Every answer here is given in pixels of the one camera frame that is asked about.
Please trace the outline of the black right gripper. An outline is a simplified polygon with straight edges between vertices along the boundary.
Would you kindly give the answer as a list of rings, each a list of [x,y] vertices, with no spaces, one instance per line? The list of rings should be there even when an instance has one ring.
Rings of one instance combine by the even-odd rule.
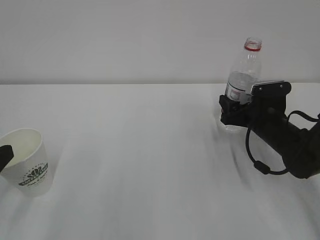
[[[286,97],[254,97],[240,104],[225,95],[219,96],[220,121],[224,125],[246,128],[245,139],[255,133],[262,140],[287,140]]]

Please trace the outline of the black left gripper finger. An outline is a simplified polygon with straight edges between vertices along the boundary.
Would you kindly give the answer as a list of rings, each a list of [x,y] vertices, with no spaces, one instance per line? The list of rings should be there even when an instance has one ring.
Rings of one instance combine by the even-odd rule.
[[[11,145],[2,145],[0,147],[0,172],[9,164],[14,158],[14,152]]]

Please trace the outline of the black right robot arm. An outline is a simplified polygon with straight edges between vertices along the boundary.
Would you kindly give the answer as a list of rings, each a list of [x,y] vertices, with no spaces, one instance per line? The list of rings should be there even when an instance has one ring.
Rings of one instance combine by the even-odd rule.
[[[239,104],[220,95],[220,121],[225,125],[246,128],[245,149],[254,168],[264,175],[280,176],[290,173],[298,179],[308,179],[320,172],[320,118],[300,110],[285,114],[286,97],[253,97],[251,103]],[[314,123],[311,129],[298,128],[290,122],[298,115]],[[285,168],[274,171],[256,160],[250,149],[250,135],[255,133],[282,158]]]

